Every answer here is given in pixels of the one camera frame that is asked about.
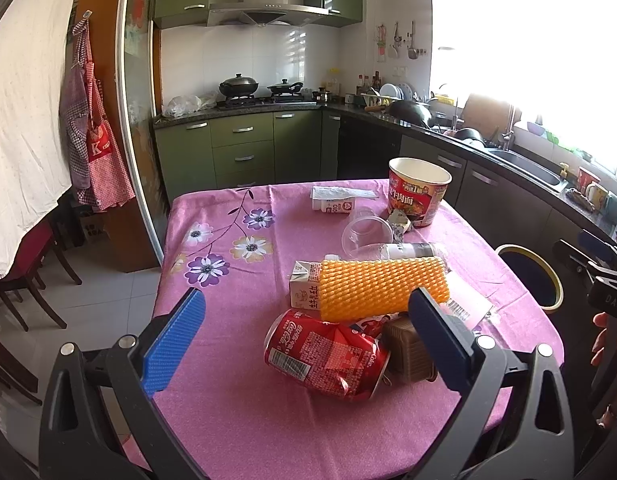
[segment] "human hand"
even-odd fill
[[[602,352],[604,351],[604,345],[606,342],[606,324],[609,320],[609,315],[606,312],[595,314],[593,317],[593,324],[602,328],[603,330],[597,335],[593,349],[591,350],[595,355],[591,359],[591,364],[597,366],[602,361]]]

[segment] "window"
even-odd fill
[[[433,0],[431,89],[541,114],[617,179],[617,0]]]

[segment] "plate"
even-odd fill
[[[397,87],[402,91],[402,94],[404,94],[404,99],[406,99],[407,101],[413,99],[413,89],[411,88],[409,83],[398,83]]]
[[[380,95],[386,97],[393,97],[393,99],[401,99],[399,96],[399,89],[391,83],[386,83],[380,88]]]

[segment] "plastic bag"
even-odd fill
[[[214,108],[218,100],[217,92],[204,94],[201,98],[195,95],[178,95],[171,99],[162,111],[166,117],[182,117],[183,115],[194,114],[199,110]]]

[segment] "sink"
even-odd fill
[[[506,152],[505,150],[500,150],[499,148],[488,148],[487,152],[491,155],[495,155],[497,158],[501,158],[519,170],[524,171],[524,173],[527,173],[535,180],[539,180],[541,183],[549,186],[557,192],[562,191],[568,184],[566,180],[560,179],[560,177],[552,171],[543,168],[532,160],[528,160],[528,158],[520,155],[519,153]]]

